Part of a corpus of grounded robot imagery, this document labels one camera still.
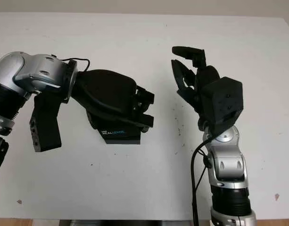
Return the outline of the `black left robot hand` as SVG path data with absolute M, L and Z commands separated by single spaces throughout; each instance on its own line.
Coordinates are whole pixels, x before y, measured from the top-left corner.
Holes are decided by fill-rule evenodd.
M 154 97 L 131 77 L 102 69 L 79 72 L 72 91 L 72 98 L 85 108 L 94 129 L 121 122 L 147 132 L 154 118 L 145 112 Z

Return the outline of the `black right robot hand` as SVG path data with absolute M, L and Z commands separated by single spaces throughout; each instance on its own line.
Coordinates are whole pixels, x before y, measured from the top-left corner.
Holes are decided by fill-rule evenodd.
M 192 61 L 192 66 L 197 68 L 194 73 L 179 60 L 172 60 L 173 75 L 178 86 L 178 95 L 191 105 L 199 115 L 198 128 L 200 131 L 208 126 L 202 104 L 201 91 L 204 86 L 220 79 L 218 71 L 206 64 L 205 51 L 203 49 L 174 46 L 172 53 Z

